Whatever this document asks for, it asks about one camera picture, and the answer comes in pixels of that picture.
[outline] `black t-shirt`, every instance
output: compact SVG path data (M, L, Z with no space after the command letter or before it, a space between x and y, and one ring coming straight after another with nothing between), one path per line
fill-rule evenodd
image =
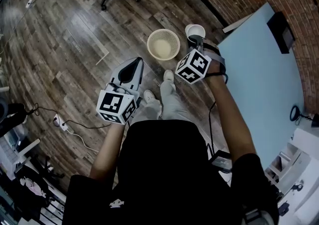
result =
M100 183L72 176L63 224L192 220L241 224L243 206L267 211L278 222L275 195L259 157L246 154L239 158L229 187L209 164L205 141L191 122L133 124L120 153L118 177L112 190L113 179Z

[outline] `light blue table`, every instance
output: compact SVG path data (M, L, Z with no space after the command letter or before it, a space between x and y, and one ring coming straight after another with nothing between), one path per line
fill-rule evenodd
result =
M267 22L274 15L263 5L219 45L226 60L228 88L246 121L263 168L285 147L296 125L293 105L304 109L299 71L292 49L281 54Z

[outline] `white cup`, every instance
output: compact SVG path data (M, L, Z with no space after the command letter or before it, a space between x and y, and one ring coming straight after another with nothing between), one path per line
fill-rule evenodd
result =
M189 24L185 28L185 33L187 36L187 39L191 41L188 37L191 35L198 35L201 36L202 38L205 38L206 32L203 26L198 25L198 24Z

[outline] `floor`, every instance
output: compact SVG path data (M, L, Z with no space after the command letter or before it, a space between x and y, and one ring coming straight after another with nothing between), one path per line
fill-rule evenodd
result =
M216 43L224 38L222 25L200 0L107 0L107 11L101 11L100 1L38 0L28 10L2 55L12 102L24 103L29 109L39 103L58 111L64 119L87 126L106 125L97 117L96 103L119 64L142 57L145 67L140 91L151 89L160 97L164 71L174 70L186 55L186 25L204 26L206 37ZM23 16L27 2L2 0L1 49ZM170 61L155 60L148 53L148 36L159 28L174 31L180 39L180 52ZM213 103L210 90L203 82L190 86L177 76L175 83L208 141L208 108ZM212 116L214 143L222 149L225 141L216 113L213 111ZM50 156L57 171L65 174L60 184L66 190L73 174L88 175L96 154L86 149L77 136L56 128L52 124L54 115L39 110L39 116L29 116L26 127L31 140L41 140L36 151ZM99 149L108 131L70 126L93 149Z

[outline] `electrical outlet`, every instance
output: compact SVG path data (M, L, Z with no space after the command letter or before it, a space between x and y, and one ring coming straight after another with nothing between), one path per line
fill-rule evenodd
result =
M33 1L34 1L34 0L29 0L29 2L26 4L25 8L29 8L29 7L31 6L31 4L32 4Z
M69 126L67 124L65 124L65 125L63 125L63 124L64 124L64 120L62 119L61 115L58 116L56 114L54 116L54 125L60 126L63 131L66 131L69 128Z

